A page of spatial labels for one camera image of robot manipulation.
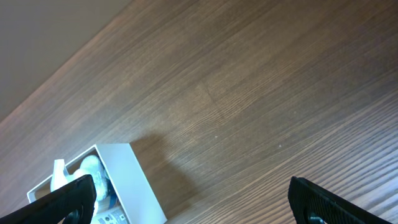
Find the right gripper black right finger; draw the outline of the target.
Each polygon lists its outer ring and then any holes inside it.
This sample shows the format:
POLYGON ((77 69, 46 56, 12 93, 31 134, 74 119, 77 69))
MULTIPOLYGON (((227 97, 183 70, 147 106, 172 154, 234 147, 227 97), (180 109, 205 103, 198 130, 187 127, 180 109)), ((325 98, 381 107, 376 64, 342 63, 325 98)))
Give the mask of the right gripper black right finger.
POLYGON ((303 177, 291 178, 288 200, 300 224, 391 224, 303 177))

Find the white tube with gold cap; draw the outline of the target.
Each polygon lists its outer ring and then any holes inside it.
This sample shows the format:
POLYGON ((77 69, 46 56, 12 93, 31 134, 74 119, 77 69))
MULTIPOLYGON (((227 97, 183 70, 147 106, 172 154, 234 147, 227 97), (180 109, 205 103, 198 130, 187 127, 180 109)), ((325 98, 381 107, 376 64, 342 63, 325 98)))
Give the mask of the white tube with gold cap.
POLYGON ((98 213, 92 218, 91 224, 129 224, 129 221, 122 206, 117 206, 98 213))

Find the blue spray bottle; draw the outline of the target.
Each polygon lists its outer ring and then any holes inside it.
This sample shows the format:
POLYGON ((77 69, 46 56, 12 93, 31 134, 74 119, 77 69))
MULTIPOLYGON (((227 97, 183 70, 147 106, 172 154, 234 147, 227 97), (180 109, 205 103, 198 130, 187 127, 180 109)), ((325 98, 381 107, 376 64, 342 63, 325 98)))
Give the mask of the blue spray bottle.
POLYGON ((54 160, 50 191, 53 192, 84 175, 91 175, 93 178, 96 201, 104 200, 108 196, 108 179, 105 175, 105 169, 96 155, 86 156, 80 163, 79 168, 72 174, 67 171, 63 159, 54 160))

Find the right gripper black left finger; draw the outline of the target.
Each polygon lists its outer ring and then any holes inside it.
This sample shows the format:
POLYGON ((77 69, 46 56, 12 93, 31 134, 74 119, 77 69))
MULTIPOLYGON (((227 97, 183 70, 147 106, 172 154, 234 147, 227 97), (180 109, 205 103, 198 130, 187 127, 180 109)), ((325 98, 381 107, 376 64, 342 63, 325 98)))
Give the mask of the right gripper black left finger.
POLYGON ((83 175, 44 197, 1 218, 1 224, 91 222, 96 189, 91 175, 83 175))

